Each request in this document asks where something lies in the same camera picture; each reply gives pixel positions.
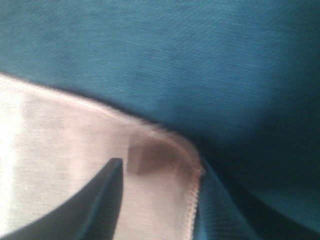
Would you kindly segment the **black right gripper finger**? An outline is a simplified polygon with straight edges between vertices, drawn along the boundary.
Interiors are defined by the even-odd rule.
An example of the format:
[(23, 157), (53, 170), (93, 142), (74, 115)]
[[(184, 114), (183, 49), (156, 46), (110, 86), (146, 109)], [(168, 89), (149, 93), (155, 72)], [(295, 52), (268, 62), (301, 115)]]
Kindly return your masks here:
[(4, 240), (111, 240), (123, 197), (123, 161), (111, 158), (65, 203)]

